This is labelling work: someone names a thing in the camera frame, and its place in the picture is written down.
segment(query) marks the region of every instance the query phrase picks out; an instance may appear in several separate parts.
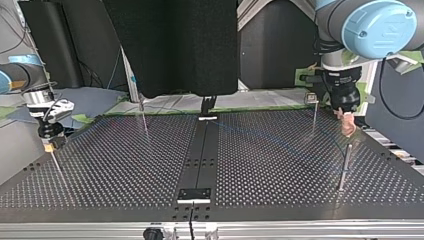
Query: metal post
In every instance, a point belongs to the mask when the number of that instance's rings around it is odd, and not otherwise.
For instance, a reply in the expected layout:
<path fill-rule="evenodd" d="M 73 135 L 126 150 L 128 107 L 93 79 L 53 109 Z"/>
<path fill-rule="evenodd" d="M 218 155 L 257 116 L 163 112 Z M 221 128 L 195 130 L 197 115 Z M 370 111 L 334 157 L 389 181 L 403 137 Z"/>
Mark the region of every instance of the metal post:
<path fill-rule="evenodd" d="M 124 59 L 125 73 L 127 75 L 128 88 L 130 90 L 130 99 L 133 103 L 140 103 L 144 100 L 144 96 L 138 92 L 137 84 L 135 83 L 135 76 L 131 69 L 130 62 L 125 55 L 124 49 L 121 47 L 122 56 Z"/>
<path fill-rule="evenodd" d="M 345 184 L 345 180 L 346 180 L 346 176 L 349 172 L 349 163 L 350 163 L 350 157 L 352 155 L 352 144 L 348 144 L 346 147 L 346 153 L 345 153 L 345 158 L 344 158 L 344 163 L 343 163 L 343 171 L 342 171 L 342 177 L 340 178 L 340 183 L 339 183 L 339 191 L 344 191 L 344 184 Z"/>

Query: black cable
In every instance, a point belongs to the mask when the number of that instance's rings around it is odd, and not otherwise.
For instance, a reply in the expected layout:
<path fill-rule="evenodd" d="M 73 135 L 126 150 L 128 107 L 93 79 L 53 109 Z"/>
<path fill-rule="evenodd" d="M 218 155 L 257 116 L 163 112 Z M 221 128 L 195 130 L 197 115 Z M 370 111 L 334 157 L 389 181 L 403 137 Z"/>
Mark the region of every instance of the black cable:
<path fill-rule="evenodd" d="M 401 120 L 406 120 L 406 121 L 411 121 L 411 120 L 415 120 L 419 117 L 421 117 L 421 115 L 423 115 L 424 113 L 424 104 L 421 107 L 421 111 L 413 116 L 402 116 L 398 113 L 396 113 L 395 111 L 393 111 L 389 105 L 386 102 L 386 99 L 384 98 L 384 94 L 383 94 L 383 74 L 384 74 L 384 68 L 386 67 L 386 62 L 387 59 L 384 58 L 383 62 L 381 64 L 381 71 L 380 71 L 380 79 L 379 79 L 379 83 L 378 83 L 378 91 L 380 92 L 380 98 L 381 98 L 381 102 L 383 103 L 384 107 L 387 109 L 387 111 L 390 112 L 390 114 L 392 114 L 393 116 L 395 116 L 396 118 L 399 118 Z"/>
<path fill-rule="evenodd" d="M 111 87 L 111 88 L 109 88 L 109 89 L 110 89 L 110 90 L 116 90 L 117 88 L 119 88 L 119 87 L 124 87 L 124 86 L 128 86 L 128 83 L 119 84 L 119 85 L 117 85 L 117 86 L 115 86 L 115 87 Z"/>
<path fill-rule="evenodd" d="M 16 48 L 18 48 L 23 42 L 24 42 L 24 40 L 25 40 L 25 38 L 26 38 L 26 34 L 27 34 L 27 31 L 26 31 L 26 28 L 25 28 L 25 31 L 24 31 L 24 35 L 22 36 L 22 38 L 21 38 L 21 40 L 18 42 L 18 44 L 16 44 L 14 47 L 11 47 L 11 48 L 9 48 L 9 49 L 6 49 L 6 50 L 4 50 L 4 51 L 1 51 L 0 52 L 0 55 L 1 54 L 4 54 L 4 53 L 7 53 L 7 52 L 10 52 L 10 51 L 12 51 L 12 50 L 15 50 Z"/>
<path fill-rule="evenodd" d="M 93 85 L 93 80 L 96 81 L 97 84 L 99 84 L 100 87 L 104 88 L 103 82 L 100 79 L 99 75 L 97 75 L 97 73 L 95 71 L 93 71 L 93 69 L 91 69 L 87 64 L 85 64 L 83 61 L 78 60 L 79 64 L 81 64 L 85 71 L 87 71 L 87 73 L 90 75 L 90 84 L 89 86 L 92 87 Z"/>

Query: green tape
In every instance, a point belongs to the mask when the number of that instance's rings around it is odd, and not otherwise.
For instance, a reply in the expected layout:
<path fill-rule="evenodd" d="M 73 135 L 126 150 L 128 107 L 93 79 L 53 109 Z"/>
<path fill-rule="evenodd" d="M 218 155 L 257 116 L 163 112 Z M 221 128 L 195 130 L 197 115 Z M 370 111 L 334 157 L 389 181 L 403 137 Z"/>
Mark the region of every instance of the green tape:
<path fill-rule="evenodd" d="M 358 55 L 356 55 L 353 52 L 345 49 L 342 52 L 342 63 L 343 63 L 343 66 L 349 66 L 349 65 L 351 65 L 357 59 L 357 57 L 358 57 Z"/>
<path fill-rule="evenodd" d="M 92 123 L 94 121 L 93 118 L 89 118 L 85 114 L 73 115 L 72 116 L 72 119 L 74 119 L 77 122 L 85 123 L 85 124 L 90 124 L 90 123 Z"/>
<path fill-rule="evenodd" d="M 306 83 L 305 81 L 300 80 L 300 77 L 302 75 L 314 76 L 315 75 L 315 70 L 314 69 L 309 69 L 309 68 L 296 69 L 296 75 L 295 75 L 294 85 L 296 87 L 312 87 L 313 86 L 312 83 Z"/>
<path fill-rule="evenodd" d="M 15 110 L 15 107 L 0 107 L 0 120 L 5 119 L 7 115 L 13 113 Z"/>

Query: cable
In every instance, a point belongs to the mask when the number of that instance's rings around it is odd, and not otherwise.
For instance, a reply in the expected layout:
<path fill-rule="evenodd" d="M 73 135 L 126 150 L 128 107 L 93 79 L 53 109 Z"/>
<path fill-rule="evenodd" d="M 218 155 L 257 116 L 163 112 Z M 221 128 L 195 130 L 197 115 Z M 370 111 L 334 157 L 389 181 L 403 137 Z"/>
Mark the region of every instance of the cable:
<path fill-rule="evenodd" d="M 115 76 L 115 72 L 116 72 L 116 69 L 118 67 L 119 57 L 120 56 L 121 56 L 121 47 L 119 47 L 118 56 L 116 57 L 115 67 L 113 68 L 112 76 L 110 76 L 110 80 L 109 80 L 109 83 L 107 84 L 107 88 L 106 89 L 109 89 L 110 84 L 112 83 L 113 77 Z"/>
<path fill-rule="evenodd" d="M 415 119 L 421 117 L 421 115 L 423 115 L 423 113 L 424 113 L 424 104 L 421 107 L 421 110 L 413 116 L 402 116 L 402 115 L 396 113 L 395 111 L 393 111 L 389 107 L 389 105 L 387 104 L 386 99 L 384 98 L 384 94 L 383 94 L 383 75 L 384 75 L 384 69 L 386 67 L 386 62 L 387 62 L 387 58 L 384 58 L 383 62 L 381 64 L 380 78 L 379 78 L 379 83 L 378 83 L 378 90 L 380 92 L 381 102 L 383 103 L 384 107 L 387 109 L 387 111 L 389 111 L 390 114 L 392 114 L 393 116 L 395 116 L 396 118 L 399 118 L 401 120 L 411 121 L 411 120 L 415 120 Z"/>
<path fill-rule="evenodd" d="M 100 79 L 99 75 L 97 75 L 97 73 L 95 71 L 93 71 L 93 69 L 91 69 L 83 61 L 78 60 L 78 62 L 79 62 L 79 64 L 81 64 L 81 66 L 83 66 L 83 68 L 85 69 L 85 71 L 87 71 L 87 73 L 90 75 L 90 84 L 89 84 L 89 86 L 92 87 L 93 86 L 93 80 L 95 80 L 96 83 L 99 84 L 99 86 L 101 88 L 104 88 L 103 81 Z"/>
<path fill-rule="evenodd" d="M 59 97 L 57 98 L 57 100 L 49 107 L 49 109 L 47 110 L 46 114 L 43 117 L 43 121 L 44 122 L 46 121 L 47 116 L 49 115 L 49 113 L 51 112 L 51 110 L 53 109 L 53 107 L 56 105 L 56 103 L 58 103 L 60 100 L 63 100 L 63 99 L 61 99 L 62 95 L 63 94 L 61 93 L 59 95 Z"/>
<path fill-rule="evenodd" d="M 124 86 L 128 86 L 128 83 L 119 84 L 118 86 L 111 87 L 110 89 L 111 90 L 116 90 L 117 88 L 124 87 Z"/>
<path fill-rule="evenodd" d="M 25 32 L 26 32 L 26 23 L 25 23 L 25 27 L 22 27 L 22 25 L 21 25 L 21 23 L 20 23 L 20 21 L 18 21 L 17 19 L 16 19 L 16 16 L 13 16 L 13 14 L 11 13 L 11 11 L 6 7 L 6 6 L 4 6 L 3 4 L 0 4 L 0 10 L 3 10 L 3 11 L 5 11 L 9 16 L 10 16 L 10 18 L 11 19 L 13 19 L 14 21 L 15 21 L 15 23 L 18 25 L 18 26 L 20 26 L 21 27 L 21 30 L 22 30 L 22 34 L 25 34 Z M 9 26 L 9 28 L 13 31 L 13 33 L 18 37 L 18 38 L 21 38 L 21 35 L 19 35 L 19 33 L 15 30 L 15 28 L 12 26 L 12 24 L 2 15 L 2 14 L 0 14 L 0 17 L 3 19 L 3 21 Z M 26 39 L 25 39 L 25 37 L 24 37 L 24 40 L 23 40 L 23 43 L 25 43 L 25 45 L 27 46 L 27 47 L 30 47 L 30 48 L 32 48 L 32 46 L 31 46 L 31 43 L 27 43 L 26 41 L 25 41 Z"/>
<path fill-rule="evenodd" d="M 24 35 L 22 36 L 21 40 L 15 46 L 13 46 L 13 47 L 11 47 L 9 49 L 6 49 L 4 51 L 1 51 L 0 52 L 0 55 L 1 54 L 4 54 L 4 53 L 7 53 L 7 52 L 10 52 L 10 51 L 15 50 L 16 48 L 18 48 L 24 42 L 25 37 L 26 37 L 26 34 L 27 34 L 27 31 L 25 30 Z"/>

